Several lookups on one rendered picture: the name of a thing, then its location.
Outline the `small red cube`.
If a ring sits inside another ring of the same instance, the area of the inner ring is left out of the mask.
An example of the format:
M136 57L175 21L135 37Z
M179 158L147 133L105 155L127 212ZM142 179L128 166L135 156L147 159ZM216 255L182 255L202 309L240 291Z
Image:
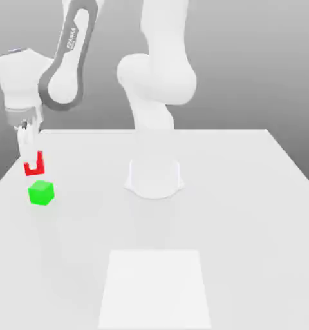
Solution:
M37 152L36 168L31 169L30 165L27 162L25 162L24 163L24 172L25 172L26 176L44 174L44 159L43 159L42 151Z

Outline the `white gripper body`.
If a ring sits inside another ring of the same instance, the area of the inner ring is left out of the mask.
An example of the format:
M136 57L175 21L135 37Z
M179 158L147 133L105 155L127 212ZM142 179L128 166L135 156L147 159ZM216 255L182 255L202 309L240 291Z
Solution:
M37 158L37 121L22 121L17 128L17 141L21 158Z

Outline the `small green cube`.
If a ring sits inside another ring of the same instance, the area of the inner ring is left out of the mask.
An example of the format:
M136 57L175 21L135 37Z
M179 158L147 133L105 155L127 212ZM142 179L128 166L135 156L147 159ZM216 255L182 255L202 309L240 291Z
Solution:
M46 206L55 197L53 183L37 180L28 188L28 195L32 204Z

